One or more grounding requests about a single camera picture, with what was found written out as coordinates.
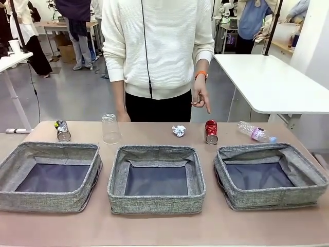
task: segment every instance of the bottle label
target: bottle label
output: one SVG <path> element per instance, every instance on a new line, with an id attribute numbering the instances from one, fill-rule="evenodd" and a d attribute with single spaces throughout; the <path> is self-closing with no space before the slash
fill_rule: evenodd
<path id="1" fill-rule="evenodd" d="M 258 137 L 260 137 L 263 134 L 264 130 L 261 128 L 255 128 L 251 134 L 251 138 L 254 140 L 258 140 Z"/>

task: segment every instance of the crushed plastic bottle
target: crushed plastic bottle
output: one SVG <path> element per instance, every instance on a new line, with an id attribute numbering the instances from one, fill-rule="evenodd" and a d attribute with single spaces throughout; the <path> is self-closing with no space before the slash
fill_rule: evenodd
<path id="1" fill-rule="evenodd" d="M 276 143 L 277 142 L 277 138 L 274 136 L 271 136 L 266 130 L 253 126 L 248 122 L 240 121 L 237 124 L 237 129 L 241 133 L 246 134 L 246 135 L 250 136 L 252 139 L 257 140 L 261 143 Z"/>

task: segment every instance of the wristwatch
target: wristwatch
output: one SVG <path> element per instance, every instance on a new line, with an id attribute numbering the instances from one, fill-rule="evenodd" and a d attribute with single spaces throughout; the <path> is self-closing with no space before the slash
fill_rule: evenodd
<path id="1" fill-rule="evenodd" d="M 208 74 L 207 74 L 207 72 L 205 72 L 204 70 L 200 70 L 197 74 L 196 74 L 196 76 L 195 76 L 195 79 L 197 78 L 197 76 L 198 75 L 200 75 L 200 74 L 203 74 L 203 75 L 205 75 L 205 81 L 207 81 L 207 79 L 208 79 Z"/>

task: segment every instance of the bottle cap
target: bottle cap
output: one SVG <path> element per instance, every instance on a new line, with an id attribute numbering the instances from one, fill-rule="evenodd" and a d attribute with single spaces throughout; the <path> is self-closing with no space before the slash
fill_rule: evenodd
<path id="1" fill-rule="evenodd" d="M 277 142 L 277 138 L 274 137 L 274 136 L 272 136 L 272 137 L 270 137 L 269 142 L 270 143 L 276 143 Z"/>

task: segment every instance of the black crushed can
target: black crushed can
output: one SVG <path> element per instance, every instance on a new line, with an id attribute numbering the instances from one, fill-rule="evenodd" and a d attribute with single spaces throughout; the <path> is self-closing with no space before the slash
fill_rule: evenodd
<path id="1" fill-rule="evenodd" d="M 58 120 L 55 122 L 55 128 L 57 129 L 57 139 L 60 142 L 68 142 L 71 140 L 71 134 L 68 130 L 66 121 Z"/>

